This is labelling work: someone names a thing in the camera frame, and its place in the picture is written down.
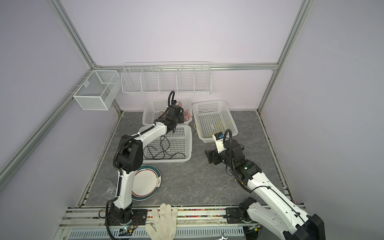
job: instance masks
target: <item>plate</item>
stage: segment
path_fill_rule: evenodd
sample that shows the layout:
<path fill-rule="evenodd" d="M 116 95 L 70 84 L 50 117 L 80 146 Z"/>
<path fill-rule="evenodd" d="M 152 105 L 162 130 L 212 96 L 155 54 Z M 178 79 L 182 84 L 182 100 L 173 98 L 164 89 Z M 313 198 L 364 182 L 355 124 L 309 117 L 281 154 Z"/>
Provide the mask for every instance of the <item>plate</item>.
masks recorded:
<path fill-rule="evenodd" d="M 160 171 L 152 165 L 142 165 L 136 173 L 132 188 L 132 199 L 143 201 L 153 196 L 160 187 Z"/>

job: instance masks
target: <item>table surface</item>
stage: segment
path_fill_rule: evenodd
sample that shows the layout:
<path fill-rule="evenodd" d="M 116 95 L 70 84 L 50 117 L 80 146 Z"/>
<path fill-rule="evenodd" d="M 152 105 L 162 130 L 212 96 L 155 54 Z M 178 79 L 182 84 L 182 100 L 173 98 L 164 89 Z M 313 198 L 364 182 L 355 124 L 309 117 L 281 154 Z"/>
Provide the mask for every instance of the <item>table surface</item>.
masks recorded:
<path fill-rule="evenodd" d="M 120 138 L 124 134 L 133 135 L 142 127 L 143 112 L 125 112 L 112 138 L 107 153 L 94 179 L 84 205 L 105 206 L 107 197 L 100 194 L 101 182 L 117 183 L 118 174 L 112 166 L 113 156 Z M 269 180 L 281 191 L 283 185 L 277 172 L 272 153 L 265 139 L 257 113 L 254 111 L 232 111 L 238 134 L 233 138 L 244 145 L 246 159 L 254 161 Z M 247 197 L 253 197 L 261 204 L 265 202 L 256 193 L 244 191 L 234 177 L 225 173 L 225 165 L 209 164 L 204 150 L 215 149 L 215 143 L 203 143 L 197 135 L 194 120 L 192 128 L 192 156 L 187 162 L 176 164 L 152 164 L 161 173 L 158 191 L 144 201 L 133 200 L 133 206 L 171 205 L 238 205 Z"/>

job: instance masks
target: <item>white glove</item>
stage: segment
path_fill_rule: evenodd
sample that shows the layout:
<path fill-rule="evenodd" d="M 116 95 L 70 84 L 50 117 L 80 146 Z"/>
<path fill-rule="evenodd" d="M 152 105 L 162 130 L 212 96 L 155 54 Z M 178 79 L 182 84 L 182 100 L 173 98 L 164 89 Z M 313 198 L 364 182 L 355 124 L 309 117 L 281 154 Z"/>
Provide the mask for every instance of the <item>white glove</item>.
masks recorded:
<path fill-rule="evenodd" d="M 151 224 L 145 225 L 145 230 L 152 240 L 173 240 L 176 236 L 177 207 L 161 204 L 160 216 L 156 208 L 152 209 L 152 217 L 156 230 Z"/>

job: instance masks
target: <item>basket containing black cable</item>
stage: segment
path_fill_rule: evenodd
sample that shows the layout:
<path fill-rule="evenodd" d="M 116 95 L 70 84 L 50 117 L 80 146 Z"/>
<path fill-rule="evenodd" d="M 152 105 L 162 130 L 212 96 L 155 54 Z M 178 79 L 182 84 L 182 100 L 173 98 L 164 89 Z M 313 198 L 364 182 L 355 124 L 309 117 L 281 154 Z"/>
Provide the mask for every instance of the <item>basket containing black cable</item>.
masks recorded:
<path fill-rule="evenodd" d="M 141 127 L 139 132 L 148 126 Z M 192 130 L 188 125 L 177 125 L 169 132 L 150 142 L 143 149 L 143 163 L 185 162 L 192 155 Z"/>

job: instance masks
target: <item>metal tool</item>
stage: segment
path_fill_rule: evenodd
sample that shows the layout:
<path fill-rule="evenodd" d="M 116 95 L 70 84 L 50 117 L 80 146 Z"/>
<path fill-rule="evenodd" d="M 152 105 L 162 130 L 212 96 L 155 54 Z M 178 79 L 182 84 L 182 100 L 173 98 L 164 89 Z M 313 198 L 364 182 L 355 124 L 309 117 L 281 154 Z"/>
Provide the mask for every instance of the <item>metal tool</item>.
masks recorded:
<path fill-rule="evenodd" d="M 221 234 L 221 237 L 215 239 L 215 240 L 227 240 L 228 239 L 228 236 L 227 236 L 227 233 L 224 232 Z"/>

